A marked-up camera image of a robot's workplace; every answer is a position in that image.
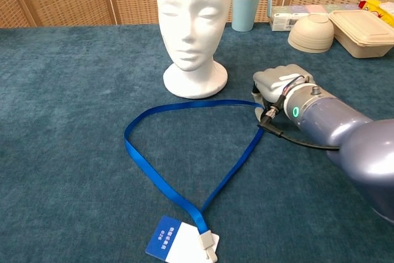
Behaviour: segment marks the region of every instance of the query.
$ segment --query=cup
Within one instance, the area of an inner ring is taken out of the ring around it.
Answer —
[[[233,0],[231,27],[235,31],[247,32],[253,29],[260,0]],[[271,17],[272,0],[268,0],[267,16]]]

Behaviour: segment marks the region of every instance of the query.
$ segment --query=lanyard clip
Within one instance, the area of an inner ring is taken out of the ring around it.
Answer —
[[[212,232],[208,230],[199,236],[199,241],[201,243],[201,247],[205,250],[207,254],[207,259],[211,260],[212,263],[217,262],[217,256],[213,249],[215,245],[214,238],[212,237]]]

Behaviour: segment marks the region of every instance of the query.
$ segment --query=lanyard strap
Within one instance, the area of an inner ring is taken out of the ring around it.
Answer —
[[[252,142],[249,144],[245,152],[242,154],[241,158],[238,162],[233,166],[231,171],[225,176],[223,181],[219,184],[219,186],[211,193],[208,197],[207,201],[204,203],[201,210],[199,210],[195,205],[189,202],[186,198],[177,193],[160,175],[159,173],[152,167],[152,165],[134,148],[134,146],[129,141],[130,134],[132,130],[136,127],[136,125],[141,122],[145,117],[150,116],[155,113],[161,113],[165,111],[172,110],[181,110],[186,108],[201,108],[201,107],[216,107],[223,105],[249,105],[253,107],[262,108],[260,104],[243,101],[243,100],[213,100],[213,101],[193,101],[193,102],[185,102],[185,103],[177,103],[170,105],[162,105],[153,107],[141,113],[135,120],[133,120],[126,130],[124,131],[124,141],[126,144],[126,150],[130,157],[137,163],[139,168],[151,179],[151,181],[160,189],[160,191],[170,200],[172,200],[175,204],[186,210],[191,218],[194,220],[198,231],[200,234],[206,233],[209,231],[207,224],[203,218],[202,212],[209,206],[211,201],[215,198],[215,196],[221,191],[224,185],[231,179],[231,177],[237,172],[237,170],[244,164],[247,160],[254,147],[257,145],[261,137],[263,136],[263,129],[258,129],[257,134],[253,138]]]

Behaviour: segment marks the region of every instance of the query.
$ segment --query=id card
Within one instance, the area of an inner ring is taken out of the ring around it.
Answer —
[[[219,236],[212,234],[216,251]],[[167,263],[210,263],[199,242],[195,226],[164,216],[161,218],[145,252]]]

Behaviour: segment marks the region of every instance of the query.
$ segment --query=mug handle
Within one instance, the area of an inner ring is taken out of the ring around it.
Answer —
[[[272,0],[268,0],[268,4],[267,4],[267,17],[268,18],[271,17],[271,8],[272,8]]]

